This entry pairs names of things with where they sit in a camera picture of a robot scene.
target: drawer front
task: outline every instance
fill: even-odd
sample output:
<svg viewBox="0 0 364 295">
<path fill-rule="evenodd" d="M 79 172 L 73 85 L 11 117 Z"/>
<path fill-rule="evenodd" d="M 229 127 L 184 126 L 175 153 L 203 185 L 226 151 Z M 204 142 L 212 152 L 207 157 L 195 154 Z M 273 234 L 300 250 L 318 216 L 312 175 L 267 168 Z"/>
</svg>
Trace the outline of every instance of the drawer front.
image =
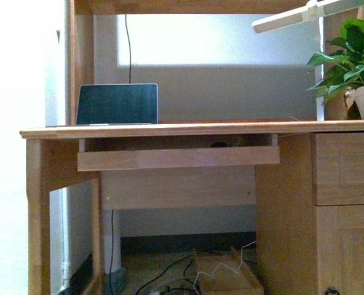
<svg viewBox="0 0 364 295">
<path fill-rule="evenodd" d="M 364 133 L 314 135 L 316 205 L 364 204 Z"/>
<path fill-rule="evenodd" d="M 279 162 L 278 146 L 78 153 L 78 171 L 246 166 Z"/>
</svg>

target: laptop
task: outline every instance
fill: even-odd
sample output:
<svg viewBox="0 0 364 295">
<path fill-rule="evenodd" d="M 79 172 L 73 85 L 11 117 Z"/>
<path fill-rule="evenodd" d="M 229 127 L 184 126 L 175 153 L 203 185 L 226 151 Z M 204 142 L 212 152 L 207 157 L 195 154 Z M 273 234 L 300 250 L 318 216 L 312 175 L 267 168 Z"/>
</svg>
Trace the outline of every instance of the laptop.
<svg viewBox="0 0 364 295">
<path fill-rule="evenodd" d="M 82 85 L 77 125 L 157 124 L 157 84 Z"/>
</svg>

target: white lamp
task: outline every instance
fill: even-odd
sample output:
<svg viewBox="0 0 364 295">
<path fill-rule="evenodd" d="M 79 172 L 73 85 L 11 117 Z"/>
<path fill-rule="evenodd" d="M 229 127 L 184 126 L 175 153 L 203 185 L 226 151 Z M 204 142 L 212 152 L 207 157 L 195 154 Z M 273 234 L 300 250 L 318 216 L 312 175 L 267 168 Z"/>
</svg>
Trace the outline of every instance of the white lamp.
<svg viewBox="0 0 364 295">
<path fill-rule="evenodd" d="M 338 14 L 361 6 L 364 6 L 364 0 L 323 0 L 320 2 L 310 0 L 304 7 L 256 20 L 252 26 L 256 33 L 262 33 L 297 23 L 312 22 L 319 17 Z"/>
</svg>

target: cabinet door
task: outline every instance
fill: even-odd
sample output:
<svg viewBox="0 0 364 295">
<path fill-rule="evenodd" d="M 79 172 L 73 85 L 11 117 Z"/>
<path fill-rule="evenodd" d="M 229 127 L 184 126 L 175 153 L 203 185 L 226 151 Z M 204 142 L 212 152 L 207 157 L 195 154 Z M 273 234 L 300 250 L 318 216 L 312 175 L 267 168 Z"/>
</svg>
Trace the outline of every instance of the cabinet door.
<svg viewBox="0 0 364 295">
<path fill-rule="evenodd" d="M 316 205 L 364 204 L 364 133 L 314 135 Z"/>
<path fill-rule="evenodd" d="M 319 294 L 364 294 L 364 205 L 316 210 Z"/>
</svg>

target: black cable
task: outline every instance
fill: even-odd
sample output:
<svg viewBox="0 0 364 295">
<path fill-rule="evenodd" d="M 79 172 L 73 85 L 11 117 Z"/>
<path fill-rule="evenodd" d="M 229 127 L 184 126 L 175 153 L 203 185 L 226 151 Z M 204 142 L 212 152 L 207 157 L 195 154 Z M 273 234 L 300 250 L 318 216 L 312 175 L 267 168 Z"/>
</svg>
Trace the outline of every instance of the black cable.
<svg viewBox="0 0 364 295">
<path fill-rule="evenodd" d="M 256 261 L 246 260 L 246 259 L 244 259 L 243 261 L 245 261 L 246 263 L 250 263 L 250 264 L 257 265 L 257 262 Z"/>
<path fill-rule="evenodd" d="M 167 271 L 168 269 L 170 269 L 170 268 L 171 268 L 171 266 L 173 266 L 174 264 L 177 264 L 178 262 L 181 262 L 181 261 L 183 261 L 183 260 L 185 260 L 185 259 L 187 259 L 187 258 L 190 258 L 190 257 L 192 257 L 192 255 L 186 256 L 186 257 L 184 257 L 184 258 L 181 258 L 181 259 L 179 259 L 179 260 L 177 260 L 177 261 L 175 261 L 175 262 L 171 263 L 169 266 L 167 266 L 167 267 L 165 268 L 165 270 L 163 270 L 163 272 L 162 272 L 160 275 L 158 275 L 156 278 L 154 278 L 154 279 L 150 280 L 149 282 L 147 282 L 147 283 L 145 283 L 143 286 L 141 286 L 141 287 L 138 289 L 138 291 L 135 293 L 135 295 L 140 295 L 140 291 L 141 291 L 142 289 L 144 289 L 144 288 L 145 288 L 145 287 L 147 287 L 150 283 L 153 283 L 153 282 L 154 282 L 154 281 L 156 281 L 158 278 L 160 278 L 161 276 L 163 276 L 163 274 L 165 274 L 165 273 L 166 273 L 166 271 Z"/>
<path fill-rule="evenodd" d="M 197 254 L 199 254 L 199 253 L 203 253 L 203 252 L 208 252 L 208 253 L 213 253 L 213 254 L 216 254 L 216 255 L 222 255 L 222 254 L 219 254 L 219 253 L 217 253 L 217 252 L 214 252 L 214 251 L 210 251 L 210 250 L 203 250 L 203 251 L 199 251 L 199 252 L 197 252 Z M 167 266 L 166 268 L 165 268 L 165 270 L 163 270 L 163 272 L 160 274 L 160 275 L 158 275 L 156 278 L 154 278 L 154 279 L 152 279 L 152 280 L 150 280 L 149 282 L 147 282 L 147 283 L 145 283 L 143 286 L 141 286 L 139 289 L 138 289 L 138 291 L 135 293 L 135 295 L 140 295 L 140 291 L 142 290 L 142 289 L 144 289 L 145 287 L 147 287 L 149 284 L 151 284 L 151 283 L 153 283 L 154 281 L 156 281 L 157 279 L 159 279 L 161 276 L 163 276 L 163 274 L 165 274 L 166 273 L 166 271 L 168 270 L 168 269 L 170 269 L 171 268 L 171 266 L 173 266 L 174 264 L 177 264 L 178 262 L 181 262 L 181 261 L 183 261 L 183 260 L 185 260 L 185 259 L 187 259 L 187 258 L 190 258 L 190 257 L 192 257 L 193 255 L 189 255 L 189 256 L 186 256 L 186 257 L 184 257 L 184 258 L 181 258 L 181 259 L 179 259 L 179 260 L 177 260 L 177 261 L 175 261 L 175 262 L 173 262 L 173 263 L 171 263 L 169 266 Z"/>
<path fill-rule="evenodd" d="M 186 268 L 183 270 L 183 277 L 185 278 L 184 280 L 185 280 L 185 281 L 187 281 L 187 282 L 189 282 L 189 283 L 190 283 L 190 284 L 192 284 L 192 285 L 194 284 L 194 282 L 193 282 L 193 281 L 191 281 L 191 280 L 189 280 L 188 278 L 186 278 L 186 272 L 188 271 L 189 267 L 190 267 L 190 266 L 192 266 L 193 262 L 194 262 L 194 260 L 192 259 L 192 260 L 189 262 L 188 266 L 186 266 Z"/>
<path fill-rule="evenodd" d="M 160 295 L 166 295 L 167 293 L 169 293 L 171 291 L 189 291 L 194 294 L 196 293 L 193 289 L 189 289 L 189 288 L 172 288 L 172 289 L 169 289 L 168 291 L 161 292 Z"/>
<path fill-rule="evenodd" d="M 129 29 L 127 27 L 127 14 L 125 14 L 125 27 L 127 34 L 127 42 L 129 43 L 129 84 L 132 83 L 132 46 L 130 44 Z"/>
<path fill-rule="evenodd" d="M 109 290 L 111 294 L 114 295 L 113 284 L 111 284 L 111 271 L 113 268 L 113 260 L 114 260 L 114 210 L 111 211 L 111 236 L 112 236 L 112 245 L 111 245 L 111 262 L 109 263 Z"/>
</svg>

